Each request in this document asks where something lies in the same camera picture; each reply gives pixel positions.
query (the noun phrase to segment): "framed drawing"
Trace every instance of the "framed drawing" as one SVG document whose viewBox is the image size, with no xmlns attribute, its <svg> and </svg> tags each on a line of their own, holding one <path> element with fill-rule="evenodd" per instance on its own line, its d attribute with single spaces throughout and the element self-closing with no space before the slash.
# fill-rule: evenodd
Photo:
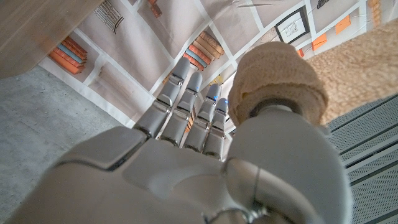
<svg viewBox="0 0 398 224">
<path fill-rule="evenodd" d="M 290 13 L 275 26 L 280 41 L 291 44 L 304 34 L 310 32 L 304 13 L 304 7 Z"/>
</svg>

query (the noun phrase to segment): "beige fleece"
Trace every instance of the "beige fleece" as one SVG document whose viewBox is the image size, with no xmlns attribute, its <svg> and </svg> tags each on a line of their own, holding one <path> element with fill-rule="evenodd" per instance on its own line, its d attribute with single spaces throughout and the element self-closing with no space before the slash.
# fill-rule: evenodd
<svg viewBox="0 0 398 224">
<path fill-rule="evenodd" d="M 256 47 L 238 65 L 228 96 L 229 115 L 239 126 L 260 101 L 284 98 L 296 102 L 311 123 L 326 124 L 397 92 L 398 20 L 394 20 L 307 62 L 284 43 Z"/>
<path fill-rule="evenodd" d="M 398 93 L 398 20 L 316 55 L 307 62 L 329 96 L 321 123 Z"/>
<path fill-rule="evenodd" d="M 319 124 L 327 103 L 315 71 L 282 42 L 262 44 L 242 58 L 228 96 L 229 115 L 238 126 L 258 103 L 274 98 L 295 102 L 313 124 Z"/>
</svg>

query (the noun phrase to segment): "wooden surface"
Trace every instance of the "wooden surface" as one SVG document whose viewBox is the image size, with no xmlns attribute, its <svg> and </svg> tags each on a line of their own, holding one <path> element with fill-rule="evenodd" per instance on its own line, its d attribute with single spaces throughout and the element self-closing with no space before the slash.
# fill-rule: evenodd
<svg viewBox="0 0 398 224">
<path fill-rule="evenodd" d="M 0 1 L 0 78 L 32 69 L 101 2 Z"/>
</svg>

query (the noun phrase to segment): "white robotic hand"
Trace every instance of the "white robotic hand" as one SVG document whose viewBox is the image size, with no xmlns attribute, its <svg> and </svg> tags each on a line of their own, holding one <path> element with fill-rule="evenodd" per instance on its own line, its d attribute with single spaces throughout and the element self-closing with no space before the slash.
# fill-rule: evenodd
<svg viewBox="0 0 398 224">
<path fill-rule="evenodd" d="M 188 67 L 187 59 L 179 61 L 132 129 L 110 129 L 62 156 L 7 223 L 349 221 L 348 183 L 337 153 L 283 101 L 262 103 L 221 162 L 227 101 L 217 102 L 217 85 L 182 143 L 201 85 L 194 73 L 155 139 Z"/>
</svg>

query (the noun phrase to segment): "gray carpet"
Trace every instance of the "gray carpet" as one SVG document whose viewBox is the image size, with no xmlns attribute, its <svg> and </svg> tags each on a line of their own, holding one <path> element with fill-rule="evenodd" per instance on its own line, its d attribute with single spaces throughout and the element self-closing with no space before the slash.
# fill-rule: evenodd
<svg viewBox="0 0 398 224">
<path fill-rule="evenodd" d="M 121 126 L 43 68 L 0 80 L 0 223 L 77 143 Z"/>
</svg>

